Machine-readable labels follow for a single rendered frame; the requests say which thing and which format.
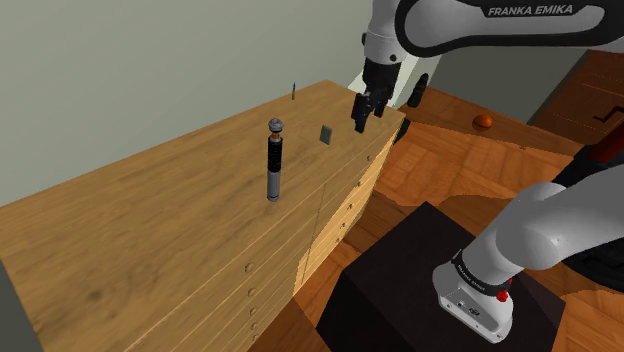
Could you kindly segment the brown wooden door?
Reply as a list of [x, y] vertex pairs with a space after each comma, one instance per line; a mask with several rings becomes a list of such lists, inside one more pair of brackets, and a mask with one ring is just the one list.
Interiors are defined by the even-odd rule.
[[624, 54], [588, 50], [529, 124], [580, 144], [594, 144], [624, 123]]

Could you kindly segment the dark robot stand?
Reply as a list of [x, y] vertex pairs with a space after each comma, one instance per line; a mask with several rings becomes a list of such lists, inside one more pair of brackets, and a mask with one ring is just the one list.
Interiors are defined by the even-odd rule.
[[433, 271], [473, 238], [423, 203], [342, 271], [318, 334], [331, 352], [551, 352], [565, 303], [525, 273], [512, 280], [513, 325], [500, 343], [440, 307]]

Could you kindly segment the wooden chest of drawers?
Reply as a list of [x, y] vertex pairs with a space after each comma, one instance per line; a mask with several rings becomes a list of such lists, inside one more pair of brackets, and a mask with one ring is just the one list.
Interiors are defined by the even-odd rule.
[[353, 99], [322, 81], [0, 207], [0, 261], [43, 352], [245, 352], [317, 236], [360, 212], [401, 125], [387, 109], [356, 132]]

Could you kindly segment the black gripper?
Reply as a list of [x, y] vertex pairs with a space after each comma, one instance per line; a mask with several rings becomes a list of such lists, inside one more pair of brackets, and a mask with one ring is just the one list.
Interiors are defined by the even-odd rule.
[[356, 132], [364, 132], [371, 111], [378, 118], [383, 116], [386, 104], [393, 96], [400, 68], [400, 63], [380, 64], [365, 60], [363, 81], [366, 89], [364, 93], [356, 94], [351, 112]]

